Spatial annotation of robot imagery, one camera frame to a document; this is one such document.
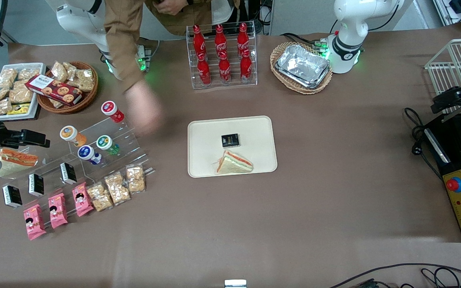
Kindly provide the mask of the bare person hand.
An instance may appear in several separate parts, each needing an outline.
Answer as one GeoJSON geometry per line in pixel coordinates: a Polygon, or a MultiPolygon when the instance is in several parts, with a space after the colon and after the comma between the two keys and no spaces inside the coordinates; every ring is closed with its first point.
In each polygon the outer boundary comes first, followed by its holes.
{"type": "Polygon", "coordinates": [[[159,13],[166,15],[177,15],[189,5],[188,0],[160,0],[159,2],[154,2],[154,6],[159,13]]]}
{"type": "Polygon", "coordinates": [[[155,92],[146,81],[136,82],[123,95],[128,106],[128,118],[139,135],[156,132],[163,122],[163,110],[155,92]]]}

